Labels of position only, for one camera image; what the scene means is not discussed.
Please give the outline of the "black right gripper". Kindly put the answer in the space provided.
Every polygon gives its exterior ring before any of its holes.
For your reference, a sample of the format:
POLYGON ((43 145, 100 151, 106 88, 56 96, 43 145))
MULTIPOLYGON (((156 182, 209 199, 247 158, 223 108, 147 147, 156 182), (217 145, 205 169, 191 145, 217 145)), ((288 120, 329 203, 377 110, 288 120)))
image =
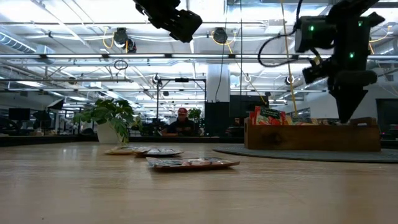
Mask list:
MULTIPOLYGON (((366 86, 376 81, 375 74, 366 70, 370 50, 369 33, 377 25, 377 19, 359 18, 336 25, 333 54, 319 65, 303 70, 305 82, 310 84, 328 77, 331 87, 338 85, 366 86)), ((368 93, 364 89, 340 89, 330 91, 336 100, 338 117, 347 123, 368 93)))

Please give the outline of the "orange tea packet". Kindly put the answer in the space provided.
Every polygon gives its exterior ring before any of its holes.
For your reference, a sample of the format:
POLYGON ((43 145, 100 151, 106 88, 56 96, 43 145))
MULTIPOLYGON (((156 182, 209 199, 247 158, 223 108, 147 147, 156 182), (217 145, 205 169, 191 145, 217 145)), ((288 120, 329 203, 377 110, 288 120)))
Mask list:
POLYGON ((312 120, 310 118, 304 118, 299 116, 289 116, 285 117, 285 121, 288 125, 312 125, 312 120))

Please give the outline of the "red tea packet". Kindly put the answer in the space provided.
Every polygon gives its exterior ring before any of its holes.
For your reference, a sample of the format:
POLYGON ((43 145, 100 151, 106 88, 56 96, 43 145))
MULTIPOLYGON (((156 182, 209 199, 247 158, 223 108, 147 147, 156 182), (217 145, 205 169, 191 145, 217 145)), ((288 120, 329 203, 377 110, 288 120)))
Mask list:
POLYGON ((255 106, 252 123, 253 125, 284 125, 285 112, 266 108, 265 106, 255 106))

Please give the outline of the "black gantry frame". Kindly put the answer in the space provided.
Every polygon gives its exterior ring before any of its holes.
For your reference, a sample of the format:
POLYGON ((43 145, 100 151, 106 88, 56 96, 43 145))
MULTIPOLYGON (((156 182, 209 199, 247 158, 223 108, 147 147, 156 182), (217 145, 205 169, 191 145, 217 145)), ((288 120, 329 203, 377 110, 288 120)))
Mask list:
POLYGON ((194 82, 201 91, 204 92, 205 99, 203 101, 206 101, 207 99, 207 84, 206 84, 206 79, 203 78, 158 78, 157 83, 156 83, 156 120, 159 119, 159 93, 162 89, 160 89, 160 82, 165 81, 165 83, 162 85, 162 88, 166 87, 170 82, 175 82, 175 83, 188 83, 188 82, 194 82), (203 82, 204 87, 202 87, 198 82, 203 82))

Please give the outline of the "person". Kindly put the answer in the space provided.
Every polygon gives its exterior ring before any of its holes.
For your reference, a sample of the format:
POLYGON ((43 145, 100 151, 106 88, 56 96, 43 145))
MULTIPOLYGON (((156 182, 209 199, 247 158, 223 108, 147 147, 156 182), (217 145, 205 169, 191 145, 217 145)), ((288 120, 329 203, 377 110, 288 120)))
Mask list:
POLYGON ((189 120, 188 111, 185 108, 179 108, 177 111, 177 119, 164 128, 161 132, 163 136, 196 136, 198 129, 195 123, 189 120))

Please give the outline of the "dark wall screen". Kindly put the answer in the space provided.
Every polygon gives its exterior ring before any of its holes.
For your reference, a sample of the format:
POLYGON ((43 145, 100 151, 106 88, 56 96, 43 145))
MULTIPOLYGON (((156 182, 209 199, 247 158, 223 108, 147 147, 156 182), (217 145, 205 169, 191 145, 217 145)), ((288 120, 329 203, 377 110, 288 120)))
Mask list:
POLYGON ((376 106, 382 139, 398 140, 398 99, 377 99, 376 106))

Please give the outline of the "wooden compartment tray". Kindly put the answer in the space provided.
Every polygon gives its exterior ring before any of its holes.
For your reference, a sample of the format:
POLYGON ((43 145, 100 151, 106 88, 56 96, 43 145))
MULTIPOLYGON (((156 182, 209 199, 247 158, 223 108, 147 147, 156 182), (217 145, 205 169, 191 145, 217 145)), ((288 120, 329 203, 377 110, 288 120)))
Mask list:
POLYGON ((244 146, 253 150, 379 152, 380 129, 374 118, 344 125, 253 125, 244 120, 244 146))

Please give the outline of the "large black monitor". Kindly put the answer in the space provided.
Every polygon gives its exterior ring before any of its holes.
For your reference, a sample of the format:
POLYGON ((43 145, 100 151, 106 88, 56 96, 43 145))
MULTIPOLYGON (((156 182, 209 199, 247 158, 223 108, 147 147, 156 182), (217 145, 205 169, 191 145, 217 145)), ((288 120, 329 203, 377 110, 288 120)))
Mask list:
POLYGON ((248 117, 250 112, 254 112, 256 106, 263 106, 268 108, 268 96, 231 95, 229 104, 229 115, 232 118, 248 117))

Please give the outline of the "long ceiling light bar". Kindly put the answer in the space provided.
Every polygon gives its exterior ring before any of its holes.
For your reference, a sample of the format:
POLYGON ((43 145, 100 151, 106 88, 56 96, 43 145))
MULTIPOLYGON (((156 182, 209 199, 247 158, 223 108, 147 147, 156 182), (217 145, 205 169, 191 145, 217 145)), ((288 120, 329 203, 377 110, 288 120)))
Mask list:
MULTIPOLYGON (((293 58, 304 59, 314 55, 293 55, 293 58)), ((177 59, 257 59, 257 54, 0 54, 0 59, 109 59, 109 58, 177 58, 177 59)), ((287 59, 282 54, 262 54, 261 59, 287 59)), ((370 55, 371 60, 398 60, 398 55, 370 55)))
MULTIPOLYGON (((157 89, 33 89, 33 88, 6 88, 0 89, 0 91, 61 91, 61 92, 89 92, 89 91, 121 91, 121 92, 155 92, 157 89)), ((161 89, 160 91, 185 91, 185 92, 198 92, 206 91, 205 89, 161 89)), ((290 90, 271 90, 271 89, 260 89, 260 90, 241 90, 242 92, 270 92, 270 93, 288 93, 290 90)), ((294 93, 321 93, 326 90, 293 90, 294 93)))

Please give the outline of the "green potted plant white pot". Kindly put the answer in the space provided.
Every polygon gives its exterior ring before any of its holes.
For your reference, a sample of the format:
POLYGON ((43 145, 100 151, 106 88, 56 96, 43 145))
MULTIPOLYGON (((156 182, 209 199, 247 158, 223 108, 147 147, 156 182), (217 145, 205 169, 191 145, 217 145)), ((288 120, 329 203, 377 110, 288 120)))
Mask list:
POLYGON ((128 100, 97 100, 91 108, 84 109, 73 117, 73 122, 95 123, 101 144, 129 143, 130 129, 142 131, 140 116, 136 116, 128 100))

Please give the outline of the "round grey woven mat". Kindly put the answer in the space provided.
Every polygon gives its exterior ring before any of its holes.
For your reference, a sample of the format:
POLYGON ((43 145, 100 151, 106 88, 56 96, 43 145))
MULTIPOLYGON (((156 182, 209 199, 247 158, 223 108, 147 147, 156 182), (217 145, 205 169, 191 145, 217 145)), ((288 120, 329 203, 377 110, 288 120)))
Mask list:
POLYGON ((243 146, 218 146, 215 152, 249 157, 288 159, 321 162, 358 162, 378 164, 398 164, 398 150, 382 149, 380 152, 339 152, 339 151, 278 151, 253 150, 243 146))

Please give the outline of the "small black monitor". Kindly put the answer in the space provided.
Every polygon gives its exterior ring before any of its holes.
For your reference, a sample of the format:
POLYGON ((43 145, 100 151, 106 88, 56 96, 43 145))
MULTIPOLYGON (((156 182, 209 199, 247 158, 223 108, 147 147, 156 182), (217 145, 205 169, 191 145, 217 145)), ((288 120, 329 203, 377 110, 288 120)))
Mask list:
POLYGON ((28 121, 30 108, 9 108, 8 118, 13 121, 28 121))

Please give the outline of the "black cabinet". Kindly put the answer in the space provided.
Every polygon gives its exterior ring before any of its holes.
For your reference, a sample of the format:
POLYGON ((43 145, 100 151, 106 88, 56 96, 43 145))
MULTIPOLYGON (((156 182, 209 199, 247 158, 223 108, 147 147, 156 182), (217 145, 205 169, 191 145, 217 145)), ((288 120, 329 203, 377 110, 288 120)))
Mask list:
POLYGON ((205 103, 205 134, 223 136, 230 123, 229 102, 205 103))

